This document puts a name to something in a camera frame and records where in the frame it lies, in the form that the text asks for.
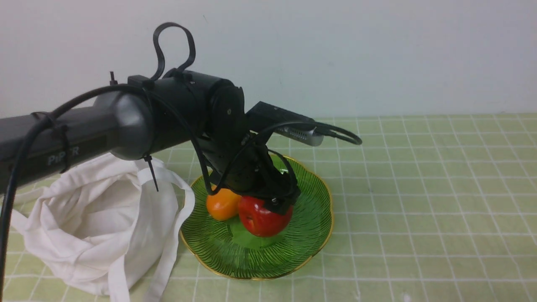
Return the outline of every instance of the bag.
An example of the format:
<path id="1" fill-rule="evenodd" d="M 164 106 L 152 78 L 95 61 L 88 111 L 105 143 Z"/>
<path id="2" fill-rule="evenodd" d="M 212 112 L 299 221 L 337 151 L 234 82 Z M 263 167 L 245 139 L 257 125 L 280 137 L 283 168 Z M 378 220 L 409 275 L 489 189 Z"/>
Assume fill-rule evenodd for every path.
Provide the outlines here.
<path id="1" fill-rule="evenodd" d="M 162 161 L 152 164 L 158 192 L 144 160 L 105 154 L 82 163 L 49 188 L 17 195 L 15 203 L 37 202 L 28 218 L 14 210 L 12 226 L 54 276 L 113 302 L 130 301 L 131 286 L 161 257 L 144 298 L 160 301 L 195 197 Z M 172 184 L 185 190 L 179 212 Z"/>

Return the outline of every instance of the bag strap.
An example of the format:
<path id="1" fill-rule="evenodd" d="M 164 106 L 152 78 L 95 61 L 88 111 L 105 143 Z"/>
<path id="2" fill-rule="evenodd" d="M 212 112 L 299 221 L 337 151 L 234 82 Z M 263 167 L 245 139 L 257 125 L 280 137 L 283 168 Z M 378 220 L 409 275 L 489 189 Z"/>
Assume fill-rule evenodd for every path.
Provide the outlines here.
<path id="1" fill-rule="evenodd" d="M 149 174 L 149 179 L 151 179 L 150 171 L 145 172 L 145 175 Z M 153 274 L 151 284 L 147 289 L 144 301 L 147 302 L 159 302 L 168 280 L 170 279 L 171 271 L 175 262 L 177 260 L 177 248 L 179 247 L 179 229 L 185 220 L 192 214 L 195 204 L 195 195 L 192 188 L 176 173 L 160 168 L 155 167 L 155 175 L 159 174 L 162 180 L 170 182 L 179 188 L 185 190 L 185 203 L 183 208 L 177 214 L 175 224 L 173 226 L 173 232 L 170 232 L 170 235 L 164 243 L 164 250 L 162 252 L 161 259 L 158 263 L 157 269 Z"/>
<path id="2" fill-rule="evenodd" d="M 45 188 L 46 187 L 42 186 L 37 189 L 33 189 L 30 192 L 16 194 L 15 200 L 13 201 L 13 205 L 36 201 L 39 197 L 41 197 L 41 195 L 43 195 Z M 12 227 L 14 227 L 20 233 L 24 231 L 27 222 L 28 217 L 22 215 L 19 211 L 13 209 L 13 211 L 11 212 Z"/>
<path id="3" fill-rule="evenodd" d="M 171 271 L 177 260 L 177 248 L 179 246 L 179 229 L 185 220 L 192 214 L 194 210 L 195 195 L 192 188 L 176 173 L 169 171 L 163 167 L 154 167 L 155 178 L 165 182 L 172 183 L 179 188 L 185 190 L 185 204 L 176 215 L 173 224 L 173 230 L 166 238 L 161 259 L 157 265 L 157 269 L 153 274 L 151 284 L 147 289 L 144 301 L 159 302 L 168 280 L 170 279 Z M 138 172 L 140 185 L 153 180 L 153 176 L 149 168 L 145 168 Z M 110 267 L 108 273 L 108 287 L 110 289 L 110 301 L 112 302 L 128 302 L 130 301 L 129 289 L 125 279 L 125 259 L 119 258 Z"/>

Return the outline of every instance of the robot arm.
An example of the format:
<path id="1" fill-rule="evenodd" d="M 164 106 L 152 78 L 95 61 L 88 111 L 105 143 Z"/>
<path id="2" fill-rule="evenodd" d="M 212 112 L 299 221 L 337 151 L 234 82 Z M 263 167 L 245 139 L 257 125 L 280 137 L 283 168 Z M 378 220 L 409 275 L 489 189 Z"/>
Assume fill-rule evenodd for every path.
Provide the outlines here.
<path id="1" fill-rule="evenodd" d="M 185 31 L 190 55 L 161 77 L 164 56 L 158 36 L 170 26 Z M 151 154 L 191 141 L 210 195 L 227 188 L 263 199 L 269 211 L 284 214 L 300 189 L 288 161 L 266 146 L 273 133 L 311 146 L 320 145 L 325 135 L 361 144 L 349 131 L 263 102 L 245 112 L 242 88 L 186 70 L 195 58 L 194 41 L 178 24 L 159 26 L 153 41 L 158 69 L 151 78 L 135 75 L 127 84 L 118 84 L 112 73 L 110 86 L 78 96 L 50 113 L 0 119 L 0 194 L 5 194 L 0 216 L 4 256 L 0 288 L 16 188 L 65 172 L 73 164 L 110 152 L 124 160 L 143 158 L 151 167 Z M 97 97 L 93 106 L 73 109 L 93 97 Z M 274 167 L 269 153 L 283 160 L 286 172 Z"/>

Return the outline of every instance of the red apple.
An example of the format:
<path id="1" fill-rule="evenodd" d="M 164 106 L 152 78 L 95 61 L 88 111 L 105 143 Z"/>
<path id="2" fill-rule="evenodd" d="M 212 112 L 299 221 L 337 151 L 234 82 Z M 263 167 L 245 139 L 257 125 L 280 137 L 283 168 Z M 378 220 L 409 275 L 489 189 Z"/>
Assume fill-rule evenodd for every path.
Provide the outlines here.
<path id="1" fill-rule="evenodd" d="M 243 196 L 238 204 L 238 215 L 248 232 L 257 237 L 272 237 L 289 224 L 293 206 L 285 215 L 280 215 L 265 209 L 264 204 L 264 200 Z"/>

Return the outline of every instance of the plate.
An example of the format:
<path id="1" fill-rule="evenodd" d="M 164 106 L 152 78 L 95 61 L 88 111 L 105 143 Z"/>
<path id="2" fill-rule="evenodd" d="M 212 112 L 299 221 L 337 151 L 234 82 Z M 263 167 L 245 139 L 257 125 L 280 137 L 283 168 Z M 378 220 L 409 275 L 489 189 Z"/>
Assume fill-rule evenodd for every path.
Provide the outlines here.
<path id="1" fill-rule="evenodd" d="M 317 175 L 296 160 L 286 158 L 302 193 L 289 225 L 270 238 L 250 234 L 238 216 L 227 221 L 214 220 L 205 206 L 207 191 L 203 177 L 194 181 L 194 211 L 183 223 L 180 235 L 204 267 L 232 279 L 275 279 L 297 271 L 328 242 L 334 226 L 330 190 Z M 279 158 L 273 156 L 272 161 L 280 171 L 286 171 Z"/>

